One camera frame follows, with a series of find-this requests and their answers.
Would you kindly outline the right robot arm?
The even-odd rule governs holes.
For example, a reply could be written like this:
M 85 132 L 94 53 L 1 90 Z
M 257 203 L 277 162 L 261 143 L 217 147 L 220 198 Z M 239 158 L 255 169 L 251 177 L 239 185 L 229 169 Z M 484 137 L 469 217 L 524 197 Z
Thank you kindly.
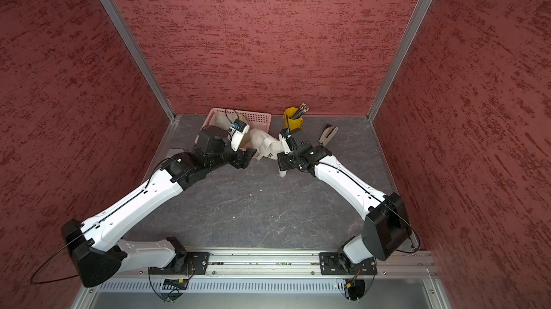
M 323 145 L 312 145 L 301 129 L 282 129 L 284 150 L 277 155 L 281 172 L 297 169 L 331 186 L 364 221 L 362 233 L 341 248 L 345 266 L 387 260 L 413 233 L 406 205 L 396 193 L 371 187 L 347 169 Z

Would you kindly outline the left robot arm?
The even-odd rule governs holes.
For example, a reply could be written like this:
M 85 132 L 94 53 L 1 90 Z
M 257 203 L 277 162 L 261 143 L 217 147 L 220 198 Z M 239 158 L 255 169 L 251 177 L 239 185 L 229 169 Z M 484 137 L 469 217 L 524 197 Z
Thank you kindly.
M 62 228 L 71 260 L 84 287 L 96 287 L 117 273 L 141 268 L 190 273 L 187 251 L 178 239 L 130 242 L 123 236 L 163 203 L 183 193 L 209 173 L 232 165 L 248 167 L 256 151 L 240 149 L 250 127 L 235 121 L 228 130 L 208 125 L 199 131 L 189 152 L 160 162 L 151 177 L 134 191 L 99 214 Z

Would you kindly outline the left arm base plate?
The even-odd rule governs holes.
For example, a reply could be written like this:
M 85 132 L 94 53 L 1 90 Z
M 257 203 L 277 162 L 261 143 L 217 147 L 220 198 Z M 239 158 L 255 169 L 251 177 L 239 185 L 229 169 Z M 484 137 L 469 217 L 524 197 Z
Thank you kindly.
M 209 264 L 209 252 L 188 252 L 186 255 L 177 253 L 174 260 L 166 267 L 150 267 L 151 275 L 205 275 Z

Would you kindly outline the white Colorado baseball cap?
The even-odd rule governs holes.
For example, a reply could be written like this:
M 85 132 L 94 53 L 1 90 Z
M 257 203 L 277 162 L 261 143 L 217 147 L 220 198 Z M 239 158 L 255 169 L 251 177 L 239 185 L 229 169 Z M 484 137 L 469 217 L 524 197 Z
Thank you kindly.
M 276 161 L 278 160 L 278 154 L 284 151 L 280 140 L 259 129 L 251 130 L 251 145 L 256 149 L 255 158 L 258 161 L 263 158 Z

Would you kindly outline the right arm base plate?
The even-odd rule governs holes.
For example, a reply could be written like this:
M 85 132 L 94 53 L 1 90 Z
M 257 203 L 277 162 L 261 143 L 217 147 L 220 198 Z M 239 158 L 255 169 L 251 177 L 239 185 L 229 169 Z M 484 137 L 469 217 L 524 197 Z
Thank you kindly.
M 344 253 L 321 252 L 319 264 L 322 275 L 377 275 L 376 259 L 365 259 L 357 264 L 350 261 Z

